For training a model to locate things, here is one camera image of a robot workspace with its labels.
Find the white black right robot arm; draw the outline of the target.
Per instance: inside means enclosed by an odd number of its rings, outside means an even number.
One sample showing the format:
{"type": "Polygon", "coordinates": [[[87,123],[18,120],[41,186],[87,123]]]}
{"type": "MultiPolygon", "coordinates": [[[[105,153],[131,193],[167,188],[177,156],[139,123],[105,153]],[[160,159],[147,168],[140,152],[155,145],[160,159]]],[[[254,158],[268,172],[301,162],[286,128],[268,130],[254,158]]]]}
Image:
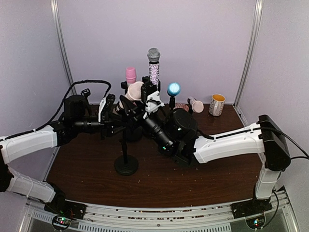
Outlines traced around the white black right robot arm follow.
{"type": "Polygon", "coordinates": [[[158,87],[146,82],[140,90],[145,105],[143,129],[158,144],[160,152],[176,161],[190,165],[196,160],[203,164],[226,157],[263,153],[265,158],[255,185],[255,197],[248,201],[247,208],[256,214],[265,207],[281,172],[291,164],[285,136],[268,115],[261,115],[258,122],[238,130],[205,135],[198,130],[192,114],[181,108],[171,110],[165,121],[161,121],[156,113],[164,103],[158,87]]]}

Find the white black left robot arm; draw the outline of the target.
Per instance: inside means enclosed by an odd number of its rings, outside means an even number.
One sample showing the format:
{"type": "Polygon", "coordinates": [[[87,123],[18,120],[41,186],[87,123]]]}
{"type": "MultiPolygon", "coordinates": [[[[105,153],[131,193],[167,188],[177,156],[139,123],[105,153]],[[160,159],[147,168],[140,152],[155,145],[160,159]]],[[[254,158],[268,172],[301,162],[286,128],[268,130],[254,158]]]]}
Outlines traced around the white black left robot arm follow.
{"type": "Polygon", "coordinates": [[[98,114],[91,114],[91,106],[87,95],[72,95],[63,102],[63,113],[59,120],[52,121],[42,129],[22,133],[16,137],[3,137],[0,140],[0,190],[11,191],[39,199],[50,206],[60,215],[66,214],[69,203],[60,196],[51,184],[39,181],[21,174],[8,164],[25,155],[59,147],[69,143],[79,133],[97,133],[104,138],[108,135],[107,116],[111,111],[115,95],[108,94],[98,107],[98,114]]]}

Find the beige pink microphone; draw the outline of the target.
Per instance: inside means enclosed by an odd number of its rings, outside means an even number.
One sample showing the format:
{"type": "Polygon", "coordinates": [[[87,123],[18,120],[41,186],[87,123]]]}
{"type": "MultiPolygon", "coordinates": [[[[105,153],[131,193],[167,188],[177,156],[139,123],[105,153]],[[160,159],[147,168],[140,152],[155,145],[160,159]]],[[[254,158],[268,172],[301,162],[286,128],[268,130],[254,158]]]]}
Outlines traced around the beige pink microphone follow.
{"type": "MultiPolygon", "coordinates": [[[[141,87],[143,85],[142,81],[137,81],[131,85],[129,85],[127,89],[127,93],[125,94],[125,97],[130,101],[140,101],[141,100],[141,87]]],[[[113,112],[118,114],[121,110],[124,109],[124,106],[121,101],[119,101],[113,112]]]]}

